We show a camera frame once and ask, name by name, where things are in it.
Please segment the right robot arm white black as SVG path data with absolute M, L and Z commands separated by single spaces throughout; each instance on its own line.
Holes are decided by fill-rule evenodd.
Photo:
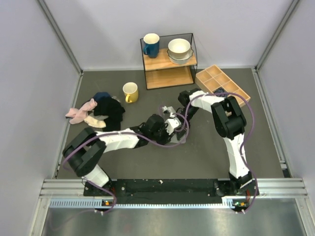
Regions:
M 251 113 L 252 127 L 248 135 L 245 134 L 247 121 L 238 99 L 247 105 Z M 190 120 L 198 109 L 213 115 L 216 131 L 227 148 L 230 191 L 237 195 L 244 193 L 256 178 L 247 164 L 245 155 L 245 143 L 255 125 L 254 114 L 248 101 L 235 92 L 208 93 L 198 88 L 181 92 L 178 100 L 184 107 L 187 120 Z

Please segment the grey underwear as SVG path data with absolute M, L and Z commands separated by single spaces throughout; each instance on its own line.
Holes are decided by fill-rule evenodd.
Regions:
M 187 134 L 186 133 L 175 133 L 170 142 L 172 144 L 184 144 L 186 142 L 186 137 L 187 137 Z

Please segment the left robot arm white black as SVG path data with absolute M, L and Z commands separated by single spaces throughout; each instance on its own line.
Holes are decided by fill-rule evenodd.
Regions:
M 171 141 L 180 125 L 177 117 L 164 120 L 153 114 L 139 126 L 121 131 L 96 132 L 85 128 L 64 148 L 63 156 L 78 177 L 94 183 L 95 190 L 106 195 L 111 191 L 112 184 L 110 177 L 98 165 L 104 153 L 124 148 L 140 148 L 149 142 L 165 145 Z

